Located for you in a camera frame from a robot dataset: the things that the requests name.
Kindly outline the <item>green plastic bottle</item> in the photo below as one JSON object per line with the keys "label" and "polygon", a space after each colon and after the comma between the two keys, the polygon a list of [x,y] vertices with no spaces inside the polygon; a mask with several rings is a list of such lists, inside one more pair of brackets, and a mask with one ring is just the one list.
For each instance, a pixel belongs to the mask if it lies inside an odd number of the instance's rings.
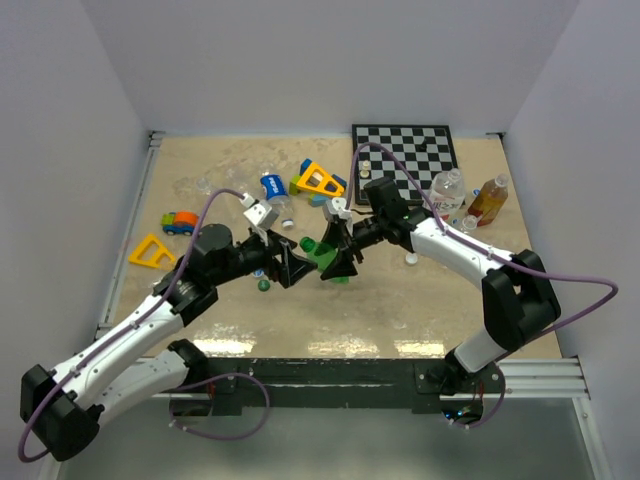
{"label": "green plastic bottle", "polygon": [[316,264],[320,274],[325,271],[337,255],[336,250],[330,245],[317,242],[307,236],[300,240],[300,248],[305,252],[307,258]]}

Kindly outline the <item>green bottle cap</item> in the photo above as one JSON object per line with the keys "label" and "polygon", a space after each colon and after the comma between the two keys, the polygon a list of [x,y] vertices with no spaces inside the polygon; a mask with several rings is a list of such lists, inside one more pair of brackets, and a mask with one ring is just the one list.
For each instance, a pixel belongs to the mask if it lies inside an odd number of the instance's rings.
{"label": "green bottle cap", "polygon": [[266,279],[262,279],[258,282],[258,289],[261,292],[266,292],[270,289],[270,282]]}

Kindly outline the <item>Pepsi label clear bottle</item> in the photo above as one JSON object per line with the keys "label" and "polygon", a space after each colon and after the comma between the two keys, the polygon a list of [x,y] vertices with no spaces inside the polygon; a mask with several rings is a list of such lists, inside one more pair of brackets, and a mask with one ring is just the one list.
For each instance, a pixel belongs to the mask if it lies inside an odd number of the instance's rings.
{"label": "Pepsi label clear bottle", "polygon": [[260,177],[266,201],[277,211],[281,226],[290,230],[295,226],[294,209],[281,176],[275,172],[264,172]]}

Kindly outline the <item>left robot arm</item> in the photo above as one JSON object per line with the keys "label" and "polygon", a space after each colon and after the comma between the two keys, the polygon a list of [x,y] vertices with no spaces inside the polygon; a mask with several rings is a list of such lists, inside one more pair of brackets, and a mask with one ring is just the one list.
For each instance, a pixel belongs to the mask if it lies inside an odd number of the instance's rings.
{"label": "left robot arm", "polygon": [[218,286],[262,270],[289,288],[314,271],[312,261],[295,254],[296,246],[272,230],[252,232],[239,243],[222,224],[194,233],[176,267],[125,321],[56,367],[36,364],[23,374],[19,413],[25,430],[19,459],[38,459],[25,452],[30,434],[58,461],[84,450],[100,430],[108,400],[119,397],[108,391],[112,382],[131,374],[144,352],[208,310],[218,299]]}

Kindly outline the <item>clear bottle far left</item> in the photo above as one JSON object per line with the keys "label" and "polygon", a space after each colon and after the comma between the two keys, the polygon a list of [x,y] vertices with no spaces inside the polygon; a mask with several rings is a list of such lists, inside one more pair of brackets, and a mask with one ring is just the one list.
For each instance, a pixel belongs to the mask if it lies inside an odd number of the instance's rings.
{"label": "clear bottle far left", "polygon": [[195,181],[195,188],[196,191],[203,196],[209,196],[213,191],[212,184],[206,177],[198,178]]}

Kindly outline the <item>clear fruit drink bottle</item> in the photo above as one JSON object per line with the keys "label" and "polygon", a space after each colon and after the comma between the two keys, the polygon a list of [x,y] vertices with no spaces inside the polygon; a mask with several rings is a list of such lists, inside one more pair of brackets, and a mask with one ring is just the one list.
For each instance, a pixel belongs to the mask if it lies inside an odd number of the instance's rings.
{"label": "clear fruit drink bottle", "polygon": [[438,173],[429,190],[429,200],[438,216],[447,221],[462,206],[466,198],[466,187],[462,172],[458,168]]}

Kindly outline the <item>brown tea bottle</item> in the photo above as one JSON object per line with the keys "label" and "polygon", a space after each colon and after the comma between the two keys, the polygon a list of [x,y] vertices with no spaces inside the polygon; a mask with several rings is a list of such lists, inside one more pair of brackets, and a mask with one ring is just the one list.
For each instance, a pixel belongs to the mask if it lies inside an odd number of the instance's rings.
{"label": "brown tea bottle", "polygon": [[477,219],[477,226],[491,224],[508,198],[509,177],[499,174],[487,181],[468,207],[467,213]]}

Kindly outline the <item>teal green toy block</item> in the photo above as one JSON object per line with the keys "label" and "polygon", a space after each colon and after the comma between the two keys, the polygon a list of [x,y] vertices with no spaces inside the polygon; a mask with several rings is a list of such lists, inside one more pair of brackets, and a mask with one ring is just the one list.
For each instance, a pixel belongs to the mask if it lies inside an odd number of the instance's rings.
{"label": "teal green toy block", "polygon": [[308,204],[311,207],[322,207],[327,201],[329,197],[320,194],[310,194],[308,197]]}

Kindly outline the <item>blue purple toy block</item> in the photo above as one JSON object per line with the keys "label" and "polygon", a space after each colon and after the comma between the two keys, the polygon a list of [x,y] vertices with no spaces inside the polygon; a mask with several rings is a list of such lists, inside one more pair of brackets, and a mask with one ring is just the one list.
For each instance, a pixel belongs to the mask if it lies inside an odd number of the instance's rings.
{"label": "blue purple toy block", "polygon": [[346,190],[347,185],[348,185],[346,180],[342,179],[342,178],[341,178],[340,176],[338,176],[338,175],[332,175],[332,179],[333,179],[337,184],[339,184],[339,185],[341,186],[341,189],[342,189],[343,191],[345,191],[345,190]]}

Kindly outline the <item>yellow triangle toy block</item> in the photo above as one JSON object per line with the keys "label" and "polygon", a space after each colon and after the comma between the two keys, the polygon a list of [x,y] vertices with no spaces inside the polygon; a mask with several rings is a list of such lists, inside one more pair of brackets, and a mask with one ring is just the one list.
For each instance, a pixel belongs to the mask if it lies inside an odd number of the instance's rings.
{"label": "yellow triangle toy block", "polygon": [[300,191],[332,198],[341,197],[346,191],[343,191],[341,186],[332,179],[332,174],[314,161],[312,161],[305,173],[300,176],[301,178],[298,182]]}

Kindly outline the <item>orange blue toy car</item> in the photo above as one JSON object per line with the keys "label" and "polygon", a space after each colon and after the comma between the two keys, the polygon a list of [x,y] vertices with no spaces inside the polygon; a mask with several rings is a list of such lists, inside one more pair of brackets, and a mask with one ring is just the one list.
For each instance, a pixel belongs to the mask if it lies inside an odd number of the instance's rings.
{"label": "orange blue toy car", "polygon": [[167,235],[191,236],[199,217],[190,211],[165,213],[161,217],[161,229]]}

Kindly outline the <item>black white chessboard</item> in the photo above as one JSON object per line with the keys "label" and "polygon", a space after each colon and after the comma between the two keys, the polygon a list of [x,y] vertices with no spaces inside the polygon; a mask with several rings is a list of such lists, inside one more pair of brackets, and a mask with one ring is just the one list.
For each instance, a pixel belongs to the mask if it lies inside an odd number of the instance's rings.
{"label": "black white chessboard", "polygon": [[[424,139],[428,142],[427,150],[419,152],[416,146]],[[438,173],[458,166],[447,125],[354,124],[352,141],[355,149],[368,142],[380,144],[396,157],[391,160],[386,153],[371,147],[359,153],[353,201],[360,206],[368,204],[365,185],[382,177],[394,180],[400,195],[408,203],[418,205],[422,197],[415,183],[427,192]],[[360,177],[363,161],[371,163],[369,178]]]}

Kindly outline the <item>yellow triangle toy frame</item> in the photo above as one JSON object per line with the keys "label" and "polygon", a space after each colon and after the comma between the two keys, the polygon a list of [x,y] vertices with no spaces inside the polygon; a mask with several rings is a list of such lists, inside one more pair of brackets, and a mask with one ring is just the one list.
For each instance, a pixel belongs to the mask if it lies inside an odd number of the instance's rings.
{"label": "yellow triangle toy frame", "polygon": [[156,235],[149,233],[129,254],[128,262],[151,269],[171,270],[176,257]]}

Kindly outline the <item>black table edge rail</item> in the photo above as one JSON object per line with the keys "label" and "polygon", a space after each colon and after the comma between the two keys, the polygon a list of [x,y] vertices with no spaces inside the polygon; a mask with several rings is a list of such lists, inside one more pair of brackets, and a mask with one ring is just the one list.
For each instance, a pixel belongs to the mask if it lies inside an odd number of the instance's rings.
{"label": "black table edge rail", "polygon": [[472,423],[498,400],[586,399],[576,359],[504,360],[455,380],[442,359],[208,357],[183,339],[169,344],[184,384],[170,389],[180,417],[238,416],[248,408],[398,409]]}

